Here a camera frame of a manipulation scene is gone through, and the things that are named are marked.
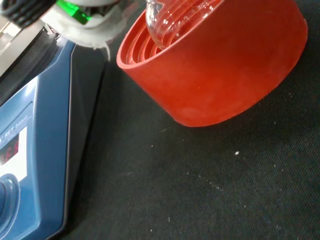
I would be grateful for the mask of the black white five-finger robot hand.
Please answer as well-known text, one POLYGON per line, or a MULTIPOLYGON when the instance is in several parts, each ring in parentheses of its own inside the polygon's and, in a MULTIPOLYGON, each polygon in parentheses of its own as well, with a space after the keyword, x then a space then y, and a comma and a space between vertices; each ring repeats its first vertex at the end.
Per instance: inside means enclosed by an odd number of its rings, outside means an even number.
POLYGON ((42 21, 79 46, 101 49, 107 62, 109 42, 126 25, 119 0, 2 0, 0 15, 22 30, 42 21))

